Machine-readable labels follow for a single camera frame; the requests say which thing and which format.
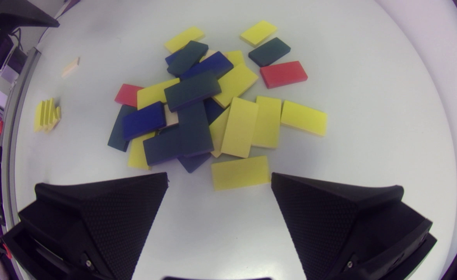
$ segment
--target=dark green block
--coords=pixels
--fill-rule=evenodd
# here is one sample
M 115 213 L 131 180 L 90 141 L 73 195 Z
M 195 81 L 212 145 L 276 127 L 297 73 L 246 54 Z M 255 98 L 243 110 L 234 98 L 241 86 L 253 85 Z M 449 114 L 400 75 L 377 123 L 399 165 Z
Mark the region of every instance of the dark green block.
M 264 67 L 271 65 L 290 51 L 291 47 L 287 46 L 286 43 L 278 38 L 273 38 L 250 51 L 249 58 L 254 61 L 255 64 L 258 64 L 259 67 Z

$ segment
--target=black panel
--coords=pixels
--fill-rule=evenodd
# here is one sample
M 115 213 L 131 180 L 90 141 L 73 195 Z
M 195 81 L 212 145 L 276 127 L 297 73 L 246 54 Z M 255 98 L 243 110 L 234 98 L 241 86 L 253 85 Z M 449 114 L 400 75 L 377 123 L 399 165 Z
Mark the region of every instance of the black panel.
M 401 186 L 273 173 L 272 190 L 308 280 L 380 279 L 417 250 L 432 225 L 401 202 Z

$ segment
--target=blue block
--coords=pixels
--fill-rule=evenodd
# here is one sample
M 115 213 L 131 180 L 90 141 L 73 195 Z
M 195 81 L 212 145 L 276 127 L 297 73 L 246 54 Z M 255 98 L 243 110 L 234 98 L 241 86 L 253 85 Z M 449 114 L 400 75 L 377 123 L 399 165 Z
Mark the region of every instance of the blue block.
M 111 135 L 109 136 L 108 146 L 118 149 L 120 151 L 127 151 L 129 141 L 123 138 L 123 118 L 136 111 L 137 108 L 135 107 L 122 105 L 120 113 L 118 113 L 118 117 L 116 117 L 115 125 L 113 126 L 113 130 L 111 131 Z
M 186 108 L 222 92 L 216 76 L 206 71 L 165 89 L 166 103 L 172 112 Z
M 211 70 L 217 79 L 221 78 L 225 73 L 230 71 L 234 65 L 228 60 L 225 55 L 217 51 L 199 64 L 180 75 L 181 80 L 188 79 L 203 72 Z
M 208 124 L 211 124 L 215 121 L 225 109 L 218 105 L 213 98 L 204 99 L 204 110 L 206 111 L 206 118 L 208 119 Z
M 180 146 L 180 129 L 169 129 L 165 133 L 160 133 L 153 138 L 144 140 L 144 152 L 147 165 L 153 166 L 182 155 Z
M 197 156 L 214 150 L 202 102 L 178 111 L 178 127 L 184 156 Z
M 205 161 L 207 161 L 211 157 L 211 153 L 208 152 L 206 154 L 199 154 L 197 156 L 191 156 L 191 157 L 186 157 L 186 156 L 179 156 L 178 161 L 184 166 L 185 170 L 187 172 L 192 173 L 196 169 L 199 168 Z
M 258 64 L 259 67 L 271 65 L 277 59 L 283 57 L 291 51 L 291 47 L 278 38 L 262 44 L 258 48 L 249 52 L 249 58 Z
M 158 101 L 123 118 L 123 138 L 132 140 L 165 126 L 164 106 Z
M 165 57 L 166 64 L 170 65 L 175 60 L 175 57 L 177 57 L 179 51 L 181 51 L 181 50 L 177 50 L 176 52 L 172 53 L 171 55 L 168 55 L 167 57 Z
M 188 71 L 194 64 L 198 63 L 208 51 L 208 45 L 196 41 L 190 41 L 178 51 L 178 55 L 173 59 L 168 68 L 168 73 L 179 77 Z

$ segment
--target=stack of yellow blocks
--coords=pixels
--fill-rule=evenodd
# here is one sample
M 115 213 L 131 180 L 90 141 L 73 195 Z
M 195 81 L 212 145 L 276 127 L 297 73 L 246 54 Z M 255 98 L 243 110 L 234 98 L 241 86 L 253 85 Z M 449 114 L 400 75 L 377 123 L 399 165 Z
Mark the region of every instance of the stack of yellow blocks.
M 48 133 L 61 120 L 61 107 L 54 106 L 54 99 L 40 101 L 35 110 L 33 131 L 45 131 Z

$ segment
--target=textured black surface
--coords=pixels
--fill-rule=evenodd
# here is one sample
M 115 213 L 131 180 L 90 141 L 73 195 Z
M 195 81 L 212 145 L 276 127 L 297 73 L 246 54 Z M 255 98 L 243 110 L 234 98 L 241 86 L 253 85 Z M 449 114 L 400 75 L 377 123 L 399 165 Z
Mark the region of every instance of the textured black surface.
M 346 241 L 358 207 L 276 173 L 272 174 L 272 190 L 307 279 L 323 279 Z
M 258 64 L 259 67 L 264 67 L 271 65 L 290 51 L 291 47 L 287 46 L 286 43 L 278 38 L 273 38 L 250 51 L 249 58 L 255 62 L 255 64 Z
M 186 278 L 177 278 L 177 277 L 165 277 L 163 280 L 194 280 L 194 279 L 186 279 Z M 247 279 L 247 280 L 272 280 L 271 278 L 258 278 L 258 279 Z
M 129 141 L 123 138 L 123 118 L 131 113 L 134 113 L 135 111 L 137 111 L 137 108 L 135 107 L 122 105 L 120 113 L 118 113 L 118 117 L 116 117 L 115 125 L 111 131 L 111 135 L 109 136 L 108 146 L 120 151 L 127 151 Z
M 131 279 L 168 188 L 166 173 L 75 186 L 37 184 L 37 199 L 77 210 L 118 280 Z

